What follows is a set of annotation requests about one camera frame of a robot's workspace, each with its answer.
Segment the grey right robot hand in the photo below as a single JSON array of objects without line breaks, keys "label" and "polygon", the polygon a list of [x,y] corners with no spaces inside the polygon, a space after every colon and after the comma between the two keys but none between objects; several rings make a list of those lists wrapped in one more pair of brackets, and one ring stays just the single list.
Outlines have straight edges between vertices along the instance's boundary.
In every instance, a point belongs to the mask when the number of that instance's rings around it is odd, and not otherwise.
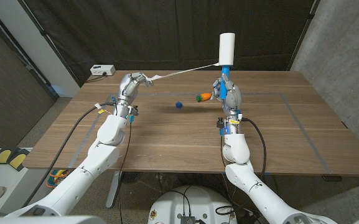
[{"label": "grey right robot hand", "polygon": [[213,83],[210,99],[214,100],[215,98],[221,101],[221,107],[227,116],[235,115],[241,109],[241,90],[225,73]]}]

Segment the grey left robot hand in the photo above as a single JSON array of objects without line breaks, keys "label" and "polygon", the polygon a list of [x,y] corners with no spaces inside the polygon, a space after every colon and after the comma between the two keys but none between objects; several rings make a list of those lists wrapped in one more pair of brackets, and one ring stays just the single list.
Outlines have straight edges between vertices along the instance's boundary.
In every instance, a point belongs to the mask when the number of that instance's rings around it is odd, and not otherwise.
[{"label": "grey left robot hand", "polygon": [[129,113],[129,107],[138,94],[138,87],[144,83],[146,86],[153,86],[152,80],[144,73],[136,72],[126,74],[119,84],[118,102],[116,105],[116,115],[125,118]]}]

